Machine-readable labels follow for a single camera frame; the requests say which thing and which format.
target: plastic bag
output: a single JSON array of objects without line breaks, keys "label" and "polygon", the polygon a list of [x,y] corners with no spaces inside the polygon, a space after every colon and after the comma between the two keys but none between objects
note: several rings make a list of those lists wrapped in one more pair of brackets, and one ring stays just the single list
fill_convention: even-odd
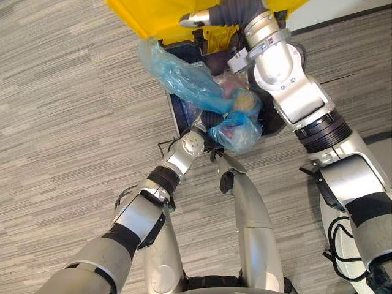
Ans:
[{"label": "plastic bag", "polygon": [[246,89],[247,87],[243,78],[227,71],[214,77],[214,81],[225,91],[226,99],[230,99],[230,95],[235,89]]},{"label": "plastic bag", "polygon": [[262,126],[246,114],[234,111],[208,131],[211,138],[235,153],[250,150],[262,135]]},{"label": "plastic bag", "polygon": [[167,53],[153,39],[141,41],[138,52],[144,67],[168,92],[202,110],[223,114],[231,109],[233,101],[225,98],[224,90],[213,81],[202,62],[186,63]]},{"label": "plastic bag", "polygon": [[234,100],[233,111],[245,114],[253,122],[257,121],[262,103],[255,93],[245,89],[236,89],[232,91],[230,97]]}]

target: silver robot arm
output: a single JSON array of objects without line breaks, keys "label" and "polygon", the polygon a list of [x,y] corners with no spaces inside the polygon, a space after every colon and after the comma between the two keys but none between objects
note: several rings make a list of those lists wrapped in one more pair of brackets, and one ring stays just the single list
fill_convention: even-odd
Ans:
[{"label": "silver robot arm", "polygon": [[369,273],[392,277],[390,181],[357,132],[351,130],[321,86],[301,67],[274,15],[260,0],[227,0],[185,15],[183,26],[239,24],[248,42],[229,62],[232,71],[254,62],[257,84],[307,150],[326,202],[350,216],[353,236]]},{"label": "silver robot arm", "polygon": [[165,223],[164,207],[193,161],[203,153],[210,115],[202,113],[133,192],[116,208],[110,229],[83,247],[37,294],[119,294],[135,251],[152,245]]}]

